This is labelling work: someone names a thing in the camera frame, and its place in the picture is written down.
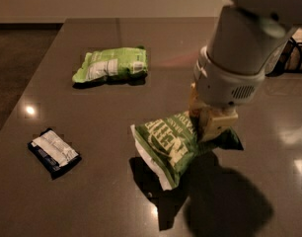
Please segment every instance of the vent grille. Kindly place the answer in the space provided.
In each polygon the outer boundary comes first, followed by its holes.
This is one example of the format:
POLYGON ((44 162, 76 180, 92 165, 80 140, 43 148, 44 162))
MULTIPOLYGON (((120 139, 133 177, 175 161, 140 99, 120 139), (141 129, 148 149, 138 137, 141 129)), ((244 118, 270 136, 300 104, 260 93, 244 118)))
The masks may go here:
POLYGON ((232 96, 235 99, 246 99, 249 98, 256 88, 254 86, 241 86, 232 91, 232 96))

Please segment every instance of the wall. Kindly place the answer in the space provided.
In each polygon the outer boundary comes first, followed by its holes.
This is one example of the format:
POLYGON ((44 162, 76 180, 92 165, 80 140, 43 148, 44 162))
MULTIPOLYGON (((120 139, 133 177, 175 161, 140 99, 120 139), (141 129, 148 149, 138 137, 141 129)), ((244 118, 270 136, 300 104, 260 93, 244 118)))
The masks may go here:
POLYGON ((228 0, 0 0, 0 23, 66 18, 217 17, 228 0))

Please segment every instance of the table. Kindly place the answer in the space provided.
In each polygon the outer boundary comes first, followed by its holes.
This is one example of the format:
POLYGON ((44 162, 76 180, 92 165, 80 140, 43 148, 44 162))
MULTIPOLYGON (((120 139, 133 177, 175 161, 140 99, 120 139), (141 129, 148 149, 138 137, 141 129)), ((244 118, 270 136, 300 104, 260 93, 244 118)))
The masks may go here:
POLYGON ((131 124, 188 109, 215 23, 67 20, 0 132, 0 236, 302 237, 302 75, 267 78, 238 111, 245 151, 197 158, 175 191, 161 192, 135 149, 131 124), (144 85, 73 88, 87 51, 138 45, 144 85), (27 148, 49 127, 83 158, 54 181, 27 148))

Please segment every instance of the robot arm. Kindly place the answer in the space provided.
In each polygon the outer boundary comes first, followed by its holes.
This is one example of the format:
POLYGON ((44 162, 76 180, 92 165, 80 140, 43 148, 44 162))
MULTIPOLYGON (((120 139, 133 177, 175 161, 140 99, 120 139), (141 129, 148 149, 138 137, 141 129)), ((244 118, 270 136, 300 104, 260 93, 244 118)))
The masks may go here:
POLYGON ((194 68, 190 114, 199 116, 203 141, 236 121, 236 107, 253 98, 265 71, 273 68, 286 42, 302 25, 302 12, 298 12, 302 0, 298 5, 281 0, 233 1, 234 5, 223 8, 194 68))

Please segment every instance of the crumpled green packet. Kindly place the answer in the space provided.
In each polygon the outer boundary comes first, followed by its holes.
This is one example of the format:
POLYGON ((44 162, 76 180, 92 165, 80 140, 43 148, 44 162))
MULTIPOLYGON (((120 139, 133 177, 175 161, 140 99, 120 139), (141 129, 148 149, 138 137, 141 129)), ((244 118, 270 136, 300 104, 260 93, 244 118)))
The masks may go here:
POLYGON ((82 67, 73 75, 74 83, 123 81, 147 75, 143 48, 122 47, 88 52, 82 67))
POLYGON ((179 185, 192 160, 216 147, 243 150, 238 135, 230 128, 217 138, 197 143, 197 119, 189 112, 131 126, 135 146, 150 169, 157 174, 163 190, 179 185))

